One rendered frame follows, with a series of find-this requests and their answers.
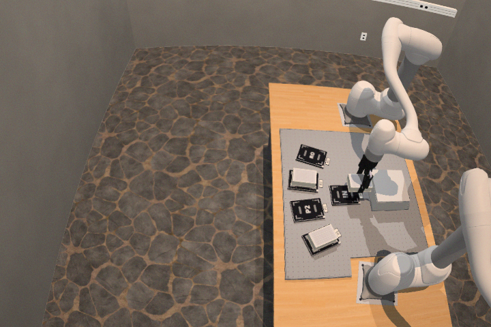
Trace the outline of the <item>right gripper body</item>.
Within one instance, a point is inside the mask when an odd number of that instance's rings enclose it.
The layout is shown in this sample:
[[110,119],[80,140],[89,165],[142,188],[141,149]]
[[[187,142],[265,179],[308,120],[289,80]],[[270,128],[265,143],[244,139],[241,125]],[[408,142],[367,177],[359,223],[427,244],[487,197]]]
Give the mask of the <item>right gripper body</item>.
[[[374,163],[374,162],[369,161],[366,158],[366,156],[364,156],[364,158],[363,158],[363,163],[367,167],[366,172],[370,172],[370,170],[372,172],[372,169],[375,168],[377,166],[377,164],[378,164],[378,162]],[[365,166],[364,166],[364,168],[365,168]]]

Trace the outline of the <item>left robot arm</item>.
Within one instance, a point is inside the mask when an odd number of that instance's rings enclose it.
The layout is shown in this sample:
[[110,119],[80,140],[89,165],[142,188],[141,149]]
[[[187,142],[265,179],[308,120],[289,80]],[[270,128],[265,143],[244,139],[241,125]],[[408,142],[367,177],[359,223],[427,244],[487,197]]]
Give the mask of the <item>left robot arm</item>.
[[418,254],[395,252],[363,266],[361,299],[394,301],[394,291],[436,285],[451,263],[468,253],[475,284],[491,308],[491,178],[479,168],[463,173],[459,186],[461,226],[439,246]]

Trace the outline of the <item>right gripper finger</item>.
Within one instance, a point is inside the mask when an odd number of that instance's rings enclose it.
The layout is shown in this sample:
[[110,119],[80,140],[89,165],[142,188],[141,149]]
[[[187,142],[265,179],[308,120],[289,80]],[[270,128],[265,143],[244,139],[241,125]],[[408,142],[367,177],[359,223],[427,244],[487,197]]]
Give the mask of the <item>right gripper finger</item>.
[[359,169],[357,171],[357,174],[362,174],[362,172],[364,171],[364,166],[365,166],[364,163],[363,163],[364,156],[365,155],[363,154],[363,157],[362,157],[361,161],[359,162],[359,165],[358,165],[359,166]]
[[363,193],[364,189],[367,189],[369,187],[369,184],[373,178],[371,170],[370,170],[370,172],[366,172],[366,170],[367,170],[366,166],[364,169],[365,169],[364,170],[364,178],[363,178],[363,182],[361,185],[362,187],[359,188],[358,193]]

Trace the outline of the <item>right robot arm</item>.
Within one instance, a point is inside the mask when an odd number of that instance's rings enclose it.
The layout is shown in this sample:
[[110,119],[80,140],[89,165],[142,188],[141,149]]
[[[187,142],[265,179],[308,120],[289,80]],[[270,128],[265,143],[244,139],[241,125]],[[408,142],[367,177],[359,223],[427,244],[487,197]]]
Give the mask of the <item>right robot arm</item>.
[[[406,26],[394,17],[386,22],[381,42],[383,68],[390,87],[380,93],[367,81],[357,82],[347,104],[340,106],[344,122],[369,126],[367,114],[384,118],[374,126],[368,139],[365,156],[371,162],[379,162],[384,154],[415,161],[424,159],[429,145],[421,136],[417,114],[406,90],[420,65],[440,57],[442,43],[431,33]],[[401,50],[405,56],[397,71]],[[399,133],[389,120],[400,120],[405,115],[406,126]]]

